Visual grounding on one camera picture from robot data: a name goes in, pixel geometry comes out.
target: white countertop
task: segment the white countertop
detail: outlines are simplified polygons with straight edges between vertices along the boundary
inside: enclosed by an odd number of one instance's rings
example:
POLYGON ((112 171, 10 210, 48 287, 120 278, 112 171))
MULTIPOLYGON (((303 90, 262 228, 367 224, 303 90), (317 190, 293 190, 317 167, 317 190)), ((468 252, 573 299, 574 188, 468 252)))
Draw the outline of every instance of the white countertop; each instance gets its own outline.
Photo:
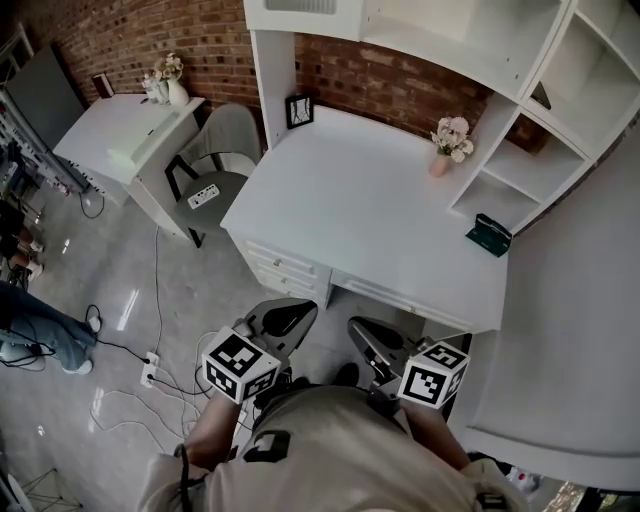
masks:
POLYGON ((116 94, 108 99, 97 100, 65 134, 53 152, 129 185, 173 128, 204 101, 203 98, 191 98, 185 107, 171 107, 141 103, 146 97, 146 94, 116 94), (109 149, 118 147, 123 137, 131 136, 136 129, 146 131, 149 128, 148 121, 155 119, 159 110, 167 109, 177 112, 177 118, 149 145, 134 166, 117 165, 112 161, 109 149))
POLYGON ((447 211, 446 178, 427 169, 435 146, 406 132, 316 107, 315 121, 269 151, 221 225, 499 329, 507 256, 465 238, 447 211))

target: person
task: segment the person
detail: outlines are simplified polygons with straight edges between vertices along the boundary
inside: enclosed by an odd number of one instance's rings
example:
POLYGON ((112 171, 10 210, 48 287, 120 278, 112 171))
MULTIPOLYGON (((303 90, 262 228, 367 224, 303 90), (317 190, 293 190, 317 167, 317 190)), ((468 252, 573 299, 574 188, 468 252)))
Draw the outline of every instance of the person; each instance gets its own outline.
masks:
POLYGON ((355 363, 333 385, 300 380, 268 402, 233 460, 241 406, 214 394, 175 456, 149 463, 139 510, 527 510, 492 460, 470 461, 438 411, 375 407, 353 387, 355 363))
POLYGON ((30 271, 29 281, 35 281, 44 271, 44 265, 32 260, 18 248, 22 244, 33 252, 42 252, 44 247, 24 226, 24 213, 16 210, 4 200, 0 200, 0 254, 13 265, 20 265, 30 271))
POLYGON ((86 375, 93 369, 89 354, 97 343, 96 332, 89 323, 79 322, 22 288, 0 281, 1 342, 41 344, 45 354, 47 349, 55 352, 65 373, 86 375))

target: pink flower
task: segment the pink flower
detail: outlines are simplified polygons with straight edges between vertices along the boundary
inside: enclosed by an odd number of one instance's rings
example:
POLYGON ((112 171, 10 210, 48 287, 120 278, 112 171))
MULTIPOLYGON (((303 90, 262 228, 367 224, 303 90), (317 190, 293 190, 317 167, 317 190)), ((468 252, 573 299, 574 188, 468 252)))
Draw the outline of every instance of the pink flower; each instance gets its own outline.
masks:
POLYGON ((469 131, 469 123, 464 117, 454 117, 449 123, 449 128, 462 135, 466 135, 469 131))

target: white desk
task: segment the white desk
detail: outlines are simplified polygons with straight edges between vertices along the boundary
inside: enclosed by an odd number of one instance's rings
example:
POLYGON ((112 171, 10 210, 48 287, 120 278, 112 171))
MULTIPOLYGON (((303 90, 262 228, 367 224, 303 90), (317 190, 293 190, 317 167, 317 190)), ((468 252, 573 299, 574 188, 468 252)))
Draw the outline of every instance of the white desk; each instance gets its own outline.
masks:
POLYGON ((188 238, 186 226, 173 217, 175 199, 164 170, 175 154, 196 134, 193 111, 203 98, 191 98, 185 107, 141 103, 144 94, 116 94, 99 99, 78 119, 53 152, 96 174, 98 182, 121 184, 140 207, 161 227, 188 238), (159 111, 170 109, 175 119, 154 136, 159 111), (146 149, 131 166, 116 164, 108 150, 120 147, 128 137, 150 136, 146 149))
POLYGON ((266 286, 326 307, 342 286, 468 332, 499 329, 507 257, 465 238, 435 146, 316 107, 269 151, 222 221, 266 286))

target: brick wall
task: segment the brick wall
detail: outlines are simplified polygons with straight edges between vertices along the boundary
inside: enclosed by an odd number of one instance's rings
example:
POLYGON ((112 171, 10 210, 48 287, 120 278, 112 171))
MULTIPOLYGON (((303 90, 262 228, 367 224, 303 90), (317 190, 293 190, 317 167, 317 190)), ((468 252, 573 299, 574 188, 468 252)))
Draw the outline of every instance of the brick wall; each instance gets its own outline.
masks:
POLYGON ((260 105, 242 0, 20 0, 34 47, 56 43, 81 94, 97 98, 91 77, 106 72, 117 93, 142 92, 144 70, 175 51, 185 85, 217 105, 260 105))
MULTIPOLYGON (((187 67, 187 89, 209 108, 260 105, 242 0, 14 0, 10 6, 36 49, 58 46, 87 103, 97 97, 93 75, 106 72, 117 93, 141 92, 143 72, 175 51, 187 67)), ((299 88, 319 104, 421 136, 445 115, 464 116, 473 126, 491 95, 453 71, 373 45, 298 35, 296 46, 299 88)), ((539 132, 523 120, 510 137, 531 149, 539 132)))
MULTIPOLYGON (((296 36, 298 90, 320 105, 346 110, 421 137, 444 116, 473 128, 491 89, 431 62, 379 46, 308 34, 296 36)), ((507 138, 527 151, 546 131, 521 116, 507 138)))

